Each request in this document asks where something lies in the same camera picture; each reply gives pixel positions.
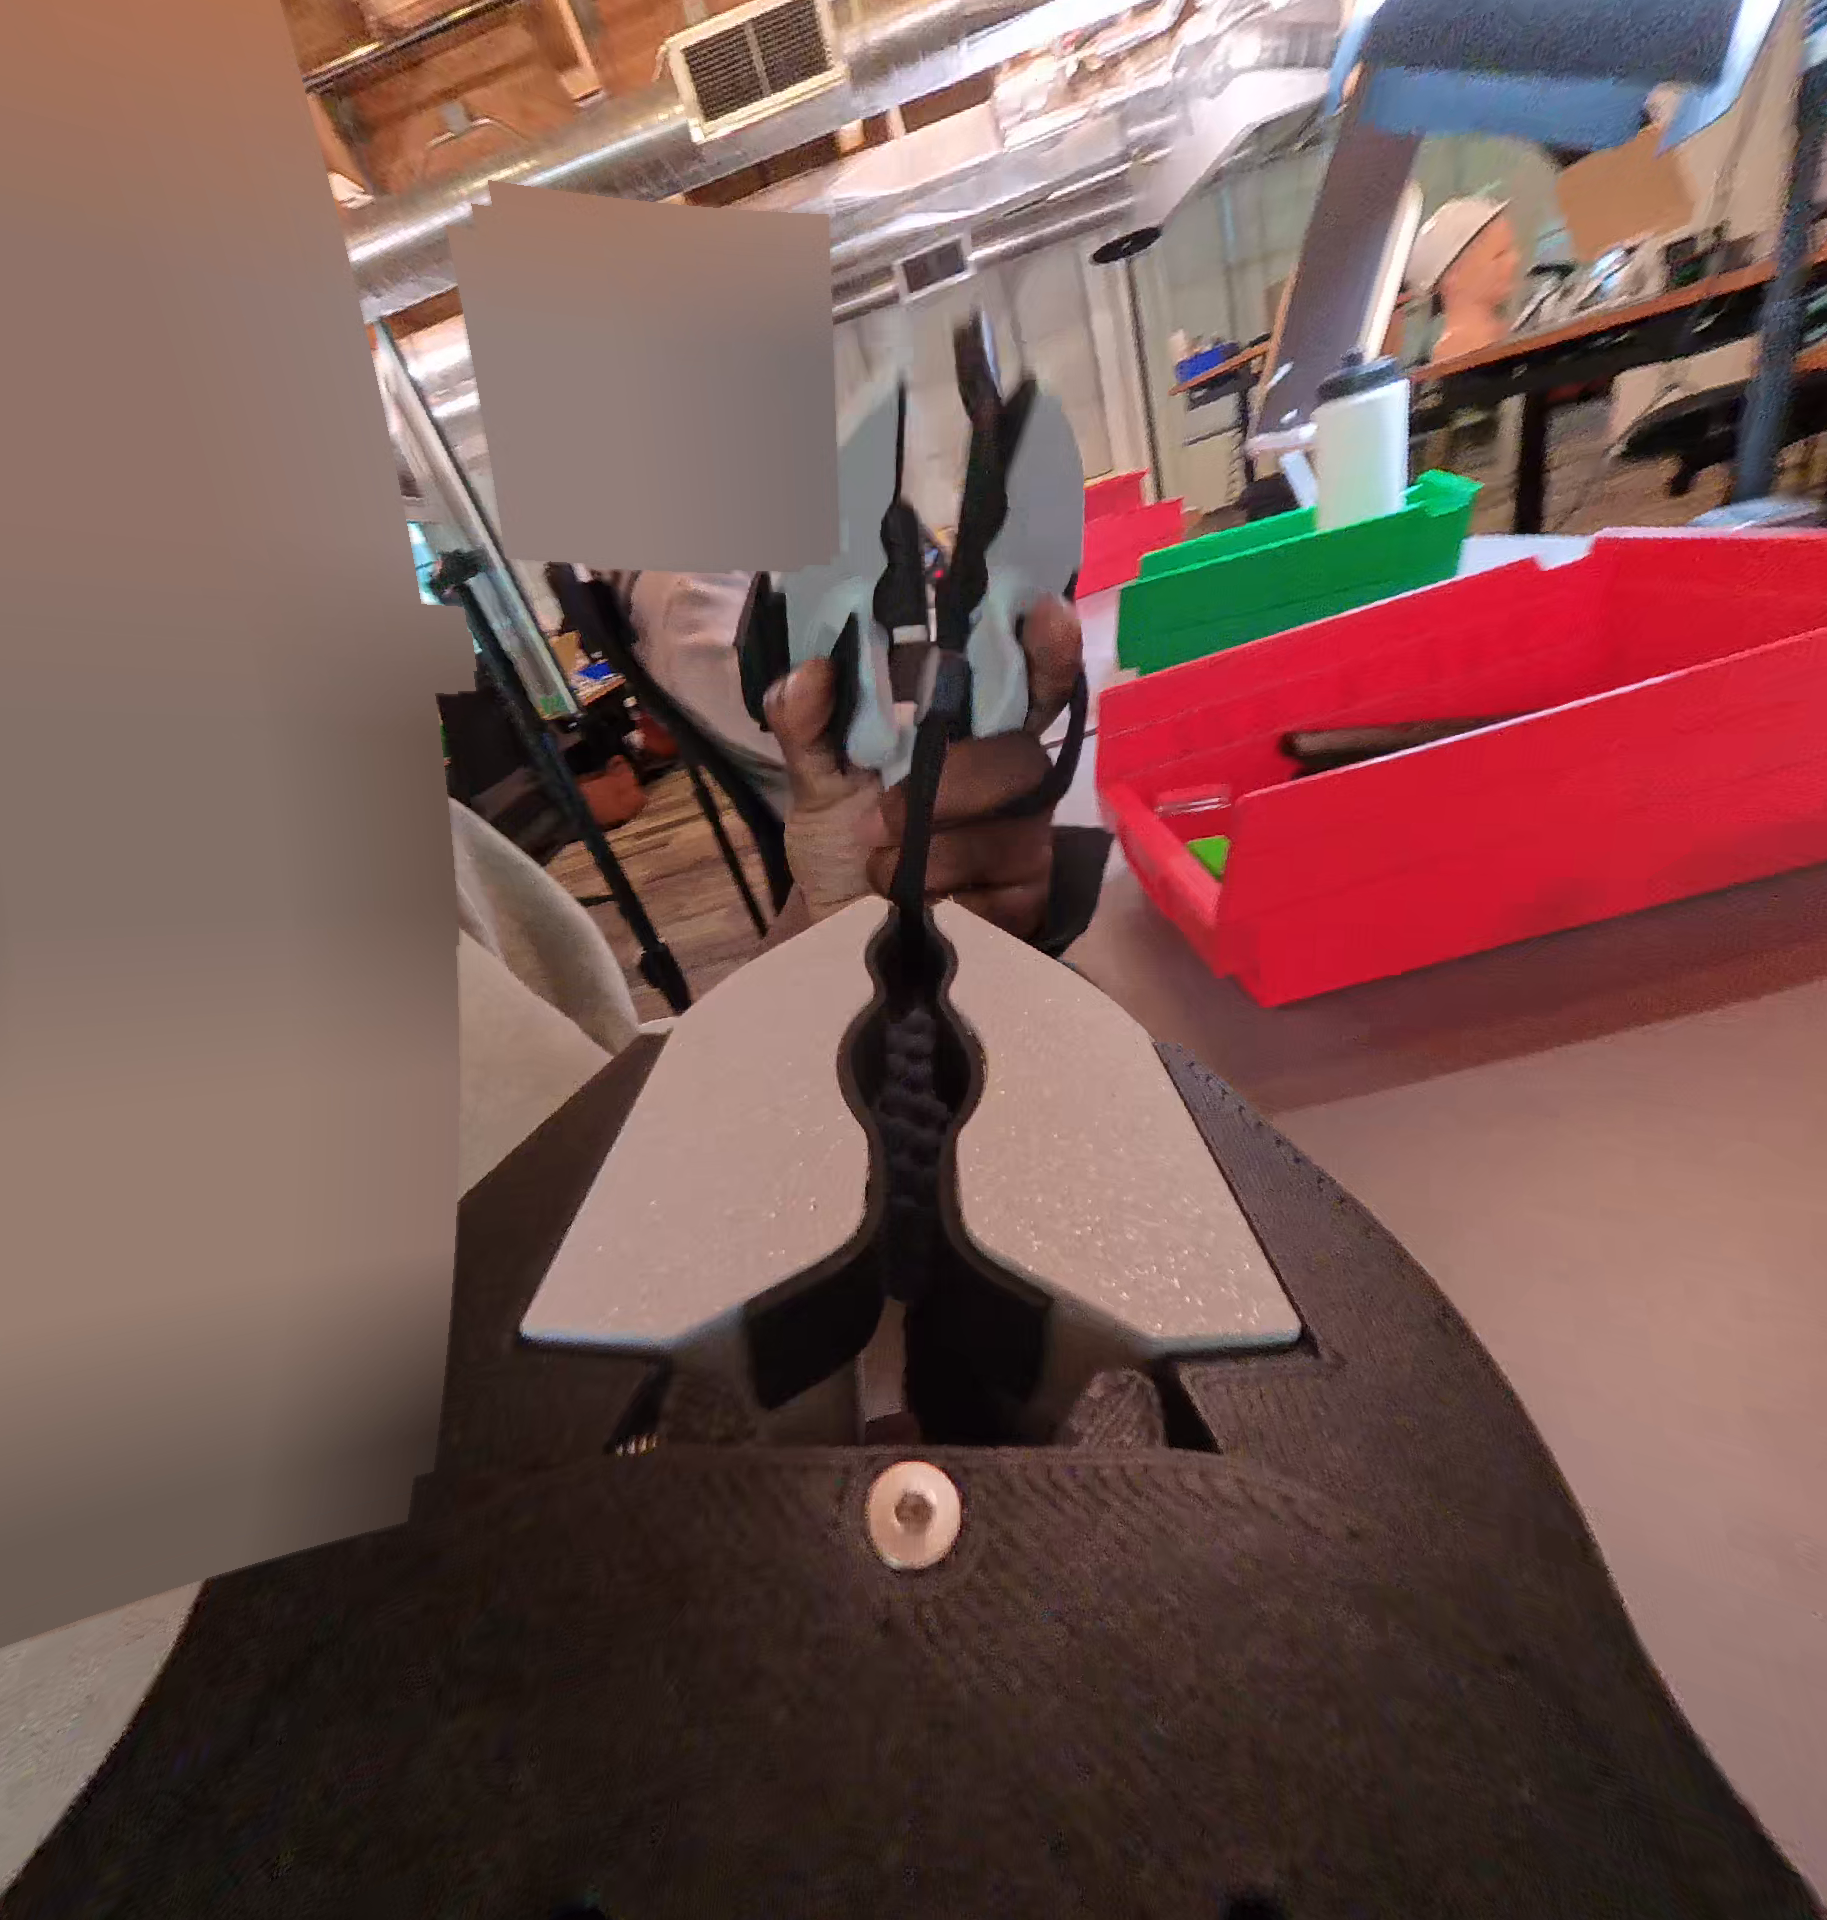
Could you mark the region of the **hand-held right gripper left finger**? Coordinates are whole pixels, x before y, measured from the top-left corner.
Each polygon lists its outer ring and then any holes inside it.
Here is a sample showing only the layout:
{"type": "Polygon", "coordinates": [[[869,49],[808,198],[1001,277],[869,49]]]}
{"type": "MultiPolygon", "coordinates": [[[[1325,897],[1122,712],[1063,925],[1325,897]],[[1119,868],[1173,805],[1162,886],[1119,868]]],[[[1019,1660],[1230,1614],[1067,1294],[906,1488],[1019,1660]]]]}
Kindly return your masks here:
{"type": "Polygon", "coordinates": [[[777,1410],[866,1345],[871,1144],[842,1045],[887,901],[757,953],[678,1016],[526,1304],[526,1343],[694,1365],[777,1410]]]}

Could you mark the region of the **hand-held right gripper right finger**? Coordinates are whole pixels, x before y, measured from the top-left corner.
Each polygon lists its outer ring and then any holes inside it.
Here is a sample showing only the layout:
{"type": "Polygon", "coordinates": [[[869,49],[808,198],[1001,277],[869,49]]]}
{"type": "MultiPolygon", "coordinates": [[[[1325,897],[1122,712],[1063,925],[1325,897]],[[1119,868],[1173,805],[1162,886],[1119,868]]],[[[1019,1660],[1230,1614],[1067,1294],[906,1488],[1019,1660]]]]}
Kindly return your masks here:
{"type": "Polygon", "coordinates": [[[1293,1348],[1299,1316],[1146,1028],[957,904],[934,923],[979,1072],[959,1225],[1042,1337],[1028,1418],[1055,1427],[1102,1372],[1293,1348]]]}

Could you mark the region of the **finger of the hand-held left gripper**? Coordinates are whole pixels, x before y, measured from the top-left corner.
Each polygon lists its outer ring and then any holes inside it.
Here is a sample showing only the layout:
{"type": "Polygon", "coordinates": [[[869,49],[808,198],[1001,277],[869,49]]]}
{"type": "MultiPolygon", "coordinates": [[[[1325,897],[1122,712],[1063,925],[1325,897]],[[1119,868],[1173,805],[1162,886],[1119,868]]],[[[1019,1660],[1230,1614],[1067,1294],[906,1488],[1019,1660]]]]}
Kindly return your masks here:
{"type": "Polygon", "coordinates": [[[918,523],[926,575],[947,570],[959,513],[961,473],[926,432],[926,406],[907,394],[852,394],[838,406],[836,504],[840,563],[861,585],[888,568],[888,508],[918,523]]]}
{"type": "Polygon", "coordinates": [[[955,385],[968,419],[965,479],[953,539],[961,586],[986,604],[1070,597],[1084,555],[1081,454],[1072,423],[1033,374],[998,378],[990,318],[953,330],[955,385]]]}

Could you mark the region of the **person's left hand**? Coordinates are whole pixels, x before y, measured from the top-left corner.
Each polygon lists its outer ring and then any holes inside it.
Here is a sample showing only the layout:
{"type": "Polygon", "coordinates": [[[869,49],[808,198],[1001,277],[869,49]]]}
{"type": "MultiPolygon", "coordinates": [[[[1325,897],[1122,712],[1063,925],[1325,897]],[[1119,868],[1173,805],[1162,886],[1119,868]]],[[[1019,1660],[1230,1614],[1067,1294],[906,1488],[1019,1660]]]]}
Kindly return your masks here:
{"type": "MultiPolygon", "coordinates": [[[[1041,930],[1051,874],[1051,823],[1022,813],[1050,770],[1045,731],[1069,706],[1084,665],[1084,633],[1069,599],[1042,597],[1022,619],[1028,712],[1022,728],[968,737],[948,749],[935,790],[926,897],[955,900],[1022,939],[1041,930]]],[[[836,751],[829,660],[808,660],[765,693],[765,721],[782,753],[783,843],[794,878],[766,946],[777,946],[852,900],[890,888],[906,829],[906,790],[884,789],[836,751]]]]}

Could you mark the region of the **small red plastic bin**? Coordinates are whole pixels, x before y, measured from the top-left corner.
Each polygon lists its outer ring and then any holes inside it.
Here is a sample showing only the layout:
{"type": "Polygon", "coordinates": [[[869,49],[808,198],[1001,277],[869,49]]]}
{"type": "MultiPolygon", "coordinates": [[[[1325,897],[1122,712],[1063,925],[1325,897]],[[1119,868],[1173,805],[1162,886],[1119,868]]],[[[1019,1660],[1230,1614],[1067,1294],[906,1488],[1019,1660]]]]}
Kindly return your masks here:
{"type": "Polygon", "coordinates": [[[1156,497],[1147,468],[1092,477],[1084,489],[1084,543],[1072,597],[1088,599],[1131,582],[1147,553],[1187,538],[1183,497],[1156,497]]]}

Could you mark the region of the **black floor lamp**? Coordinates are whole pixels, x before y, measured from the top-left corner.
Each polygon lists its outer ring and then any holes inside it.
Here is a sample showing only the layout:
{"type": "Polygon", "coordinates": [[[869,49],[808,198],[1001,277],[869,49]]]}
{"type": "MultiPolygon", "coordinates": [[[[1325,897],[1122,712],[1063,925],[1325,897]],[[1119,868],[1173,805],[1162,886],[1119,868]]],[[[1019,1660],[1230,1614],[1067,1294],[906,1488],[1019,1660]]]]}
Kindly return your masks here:
{"type": "Polygon", "coordinates": [[[1137,260],[1156,238],[1156,226],[1119,217],[1102,229],[1081,267],[1114,466],[1139,468],[1151,498],[1164,497],[1164,445],[1137,260]]]}

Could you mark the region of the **green plastic bin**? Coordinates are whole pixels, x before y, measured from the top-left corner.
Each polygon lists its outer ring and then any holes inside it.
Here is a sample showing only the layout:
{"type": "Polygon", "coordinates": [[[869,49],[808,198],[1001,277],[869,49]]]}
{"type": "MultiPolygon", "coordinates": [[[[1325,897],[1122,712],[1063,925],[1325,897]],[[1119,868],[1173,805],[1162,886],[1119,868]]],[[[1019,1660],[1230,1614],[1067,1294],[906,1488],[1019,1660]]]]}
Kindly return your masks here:
{"type": "Polygon", "coordinates": [[[1313,509],[1151,550],[1119,588],[1116,653],[1155,674],[1440,585],[1459,570],[1479,482],[1428,468],[1400,509],[1319,529],[1313,509]]]}

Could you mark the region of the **person's beige sweatshirt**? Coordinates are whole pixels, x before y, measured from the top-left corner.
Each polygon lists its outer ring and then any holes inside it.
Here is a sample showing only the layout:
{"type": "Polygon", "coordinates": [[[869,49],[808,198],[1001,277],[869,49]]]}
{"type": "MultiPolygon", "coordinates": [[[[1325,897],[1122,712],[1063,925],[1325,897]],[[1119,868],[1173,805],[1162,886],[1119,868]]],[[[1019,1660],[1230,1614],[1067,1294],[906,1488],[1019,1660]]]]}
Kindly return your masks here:
{"type": "Polygon", "coordinates": [[[534,857],[461,802],[447,802],[461,933],[613,1058],[641,1034],[606,932],[534,857]]]}

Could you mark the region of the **white water bottle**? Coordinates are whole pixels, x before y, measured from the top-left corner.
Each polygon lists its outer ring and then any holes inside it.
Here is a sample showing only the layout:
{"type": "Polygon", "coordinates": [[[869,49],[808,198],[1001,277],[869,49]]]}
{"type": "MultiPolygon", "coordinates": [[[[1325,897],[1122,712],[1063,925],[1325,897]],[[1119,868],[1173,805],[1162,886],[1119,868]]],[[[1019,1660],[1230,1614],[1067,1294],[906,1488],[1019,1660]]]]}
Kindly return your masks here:
{"type": "Polygon", "coordinates": [[[1321,534],[1404,509],[1410,394],[1399,360],[1357,349],[1319,380],[1313,513],[1321,534]]]}

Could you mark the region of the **dark brown stick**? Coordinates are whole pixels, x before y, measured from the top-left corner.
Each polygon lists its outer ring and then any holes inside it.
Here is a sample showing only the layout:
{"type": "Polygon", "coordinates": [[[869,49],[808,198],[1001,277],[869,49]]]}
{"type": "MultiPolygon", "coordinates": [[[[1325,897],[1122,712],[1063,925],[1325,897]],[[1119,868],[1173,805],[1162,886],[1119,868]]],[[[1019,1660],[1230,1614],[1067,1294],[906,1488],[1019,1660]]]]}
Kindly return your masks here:
{"type": "Polygon", "coordinates": [[[1428,717],[1420,721],[1391,721],[1355,728],[1285,732],[1279,751],[1293,768],[1293,777],[1314,777],[1355,764],[1370,764],[1404,751],[1442,746],[1468,735],[1488,732],[1515,721],[1516,713],[1428,717]]]}

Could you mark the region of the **white air vent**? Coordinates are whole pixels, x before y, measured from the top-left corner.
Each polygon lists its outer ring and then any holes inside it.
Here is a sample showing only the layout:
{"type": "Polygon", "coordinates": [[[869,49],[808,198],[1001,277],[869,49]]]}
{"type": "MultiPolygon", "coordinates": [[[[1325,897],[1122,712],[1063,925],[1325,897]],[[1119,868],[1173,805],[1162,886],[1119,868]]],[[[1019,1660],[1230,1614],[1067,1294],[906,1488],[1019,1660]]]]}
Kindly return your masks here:
{"type": "Polygon", "coordinates": [[[664,72],[699,146],[739,135],[847,84],[824,2],[747,2],[662,40],[664,72]]]}

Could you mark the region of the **mannequin head with white cap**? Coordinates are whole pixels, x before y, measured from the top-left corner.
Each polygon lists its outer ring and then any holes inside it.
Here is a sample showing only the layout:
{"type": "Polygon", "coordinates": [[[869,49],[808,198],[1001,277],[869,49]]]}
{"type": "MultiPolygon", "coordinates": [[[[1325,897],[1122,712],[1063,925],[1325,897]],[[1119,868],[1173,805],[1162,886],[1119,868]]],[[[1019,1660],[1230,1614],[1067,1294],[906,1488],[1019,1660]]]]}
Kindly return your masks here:
{"type": "Polygon", "coordinates": [[[1408,290],[1428,304],[1435,322],[1428,364],[1504,341],[1523,274],[1505,198],[1463,195],[1440,205],[1418,229],[1404,267],[1408,290]]]}

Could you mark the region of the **large red plastic bin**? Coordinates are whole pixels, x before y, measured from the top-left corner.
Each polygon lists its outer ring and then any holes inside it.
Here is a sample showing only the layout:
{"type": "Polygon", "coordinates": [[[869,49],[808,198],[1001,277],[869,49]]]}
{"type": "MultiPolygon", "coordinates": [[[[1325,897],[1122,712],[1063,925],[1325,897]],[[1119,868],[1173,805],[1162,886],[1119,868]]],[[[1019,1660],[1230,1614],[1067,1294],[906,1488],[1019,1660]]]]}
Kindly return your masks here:
{"type": "Polygon", "coordinates": [[[1827,860],[1827,529],[1597,536],[1098,698],[1147,901],[1265,1006],[1827,860]],[[1285,732],[1488,732],[1295,779],[1285,732]],[[1223,885],[1151,812],[1237,792],[1223,885]]]}

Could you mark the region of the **long wooden workbench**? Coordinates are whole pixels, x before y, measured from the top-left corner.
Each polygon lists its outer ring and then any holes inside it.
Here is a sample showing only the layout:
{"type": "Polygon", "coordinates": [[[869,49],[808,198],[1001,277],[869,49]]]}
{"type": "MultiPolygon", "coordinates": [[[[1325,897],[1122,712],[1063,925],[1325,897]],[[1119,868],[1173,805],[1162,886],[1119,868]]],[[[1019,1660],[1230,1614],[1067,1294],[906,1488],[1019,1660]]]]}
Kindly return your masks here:
{"type": "MultiPolygon", "coordinates": [[[[1761,260],[1420,368],[1413,431],[1438,434],[1472,412],[1519,401],[1509,529],[1538,536],[1546,532],[1555,415],[1621,374],[1660,368],[1656,394],[1609,448],[1669,459],[1685,485],[1722,466],[1727,493],[1736,497],[1742,413],[1767,374],[1772,281],[1772,264],[1761,260]]],[[[1827,238],[1811,251],[1793,310],[1785,415],[1768,432],[1776,450],[1827,434],[1827,238]]],[[[1817,513],[1827,524],[1827,482],[1817,513]]]]}

